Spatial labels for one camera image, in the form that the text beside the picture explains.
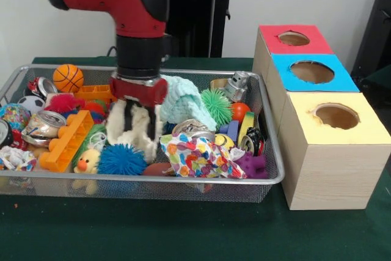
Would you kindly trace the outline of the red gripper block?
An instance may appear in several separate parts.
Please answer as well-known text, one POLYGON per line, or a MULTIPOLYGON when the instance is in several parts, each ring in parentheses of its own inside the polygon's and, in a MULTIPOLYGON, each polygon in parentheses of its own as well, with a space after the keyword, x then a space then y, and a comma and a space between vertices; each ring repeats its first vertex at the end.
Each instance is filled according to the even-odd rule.
POLYGON ((125 100, 124 110, 124 131, 132 130, 132 108, 137 106, 137 101, 147 107, 149 123, 147 135, 150 139, 158 139, 161 132, 160 127, 160 106, 163 103, 168 83, 165 79, 157 77, 149 80, 125 79, 112 73, 110 80, 111 93, 115 98, 125 100))

